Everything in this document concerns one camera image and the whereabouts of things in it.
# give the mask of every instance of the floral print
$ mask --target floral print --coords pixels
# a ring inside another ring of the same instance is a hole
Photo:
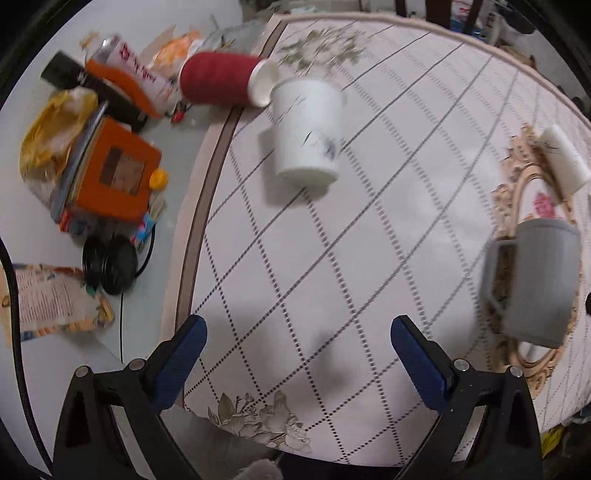
[[[332,68],[346,61],[356,64],[363,53],[358,43],[363,35],[351,31],[349,26],[312,30],[304,38],[281,47],[283,55],[280,64],[295,67],[301,74],[307,74],[313,67],[320,67],[331,74]]]
[[[535,212],[540,218],[556,218],[554,202],[550,195],[538,192],[534,199]]]
[[[310,439],[304,424],[287,407],[285,394],[275,392],[273,405],[257,409],[255,399],[246,394],[236,403],[224,393],[217,405],[217,415],[207,409],[209,420],[227,432],[249,438],[269,447],[293,453],[311,453]]]

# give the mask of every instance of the leaf print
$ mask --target leaf print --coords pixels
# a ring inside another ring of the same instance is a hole
[[[297,69],[298,70],[305,70],[305,69],[309,68],[310,65],[312,65],[312,62],[310,62],[306,59],[301,59],[297,64]]]
[[[307,41],[315,40],[317,38],[320,38],[321,35],[322,35],[322,32],[321,31],[312,30],[310,33],[308,33],[308,36],[306,37],[306,40]]]
[[[279,49],[279,51],[290,51],[295,48],[302,48],[305,44],[306,44],[305,40],[298,40],[297,42],[292,43],[291,45],[286,45],[285,47],[281,47]]]
[[[349,26],[312,30],[295,43],[279,48],[285,53],[280,64],[285,64],[298,74],[307,74],[319,67],[331,74],[331,69],[346,61],[359,62],[363,49],[358,47],[363,33],[351,32]]]
[[[213,424],[227,432],[289,452],[312,451],[304,424],[288,408],[287,398],[281,390],[275,392],[273,405],[264,405],[258,411],[250,394],[244,398],[237,397],[234,405],[224,393],[217,410],[219,416],[208,408],[207,416]]]
[[[209,417],[209,421],[212,422],[214,425],[220,426],[220,419],[212,412],[212,409],[207,407],[207,416]]]
[[[219,416],[220,422],[224,423],[232,417],[236,413],[236,408],[232,403],[232,400],[223,393],[222,398],[220,398],[220,403],[217,405],[217,414]]]
[[[337,154],[336,141],[332,138],[327,138],[324,142],[324,156],[330,161],[334,161]]]

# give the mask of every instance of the black wire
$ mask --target black wire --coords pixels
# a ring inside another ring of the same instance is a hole
[[[156,226],[154,225],[152,227],[152,233],[150,235],[150,247],[148,248],[148,253],[146,254],[146,258],[144,259],[144,263],[139,268],[139,270],[135,273],[135,278],[138,278],[142,273],[144,273],[144,270],[148,266],[148,262],[150,261],[150,258],[152,257],[152,250],[154,250],[154,241],[155,240],[156,240]]]
[[[139,270],[135,273],[135,278],[138,278],[144,270],[148,266],[148,262],[152,257],[152,252],[154,250],[154,241],[156,240],[156,226],[152,227],[152,233],[150,234],[150,247],[148,248],[148,253],[146,254],[146,258],[144,259],[144,263],[139,268]],[[123,292],[121,292],[121,303],[119,305],[119,357],[121,358],[121,363],[123,363]]]
[[[21,318],[19,315],[18,307],[18,283],[17,276],[8,255],[8,250],[0,238],[0,262],[6,275],[8,284],[8,295],[10,297],[10,322],[12,329],[12,358],[14,360],[14,372],[17,377],[18,394],[21,397],[22,410],[27,420],[27,425],[35,441],[37,450],[43,459],[47,469],[53,471],[53,464],[51,457],[47,453],[47,449],[39,433],[39,428],[35,422],[35,416],[33,415],[33,408],[31,407],[31,400],[29,399],[29,393],[27,390],[27,382],[25,380],[25,368],[22,364],[22,350],[21,350]]]
[[[119,303],[119,355],[123,363],[123,292],[121,292],[121,302]]]

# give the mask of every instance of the white paper cup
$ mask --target white paper cup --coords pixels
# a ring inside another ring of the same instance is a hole
[[[541,134],[540,146],[558,182],[562,198],[571,198],[591,179],[591,171],[584,158],[558,125],[552,125]]]
[[[277,174],[302,186],[339,178],[340,118],[344,95],[338,85],[296,77],[271,94]]]

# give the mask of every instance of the blue gripper pad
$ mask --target blue gripper pad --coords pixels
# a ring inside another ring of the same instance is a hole
[[[405,325],[405,319],[412,322],[406,315],[398,316],[392,321],[390,328],[392,346],[424,404],[427,408],[441,414],[447,407],[445,379],[421,346],[420,342],[426,345],[427,339],[414,325],[415,333],[410,331]]]
[[[207,341],[207,326],[203,318],[191,315],[187,322],[192,325],[154,379],[152,408],[157,413],[173,406]]]

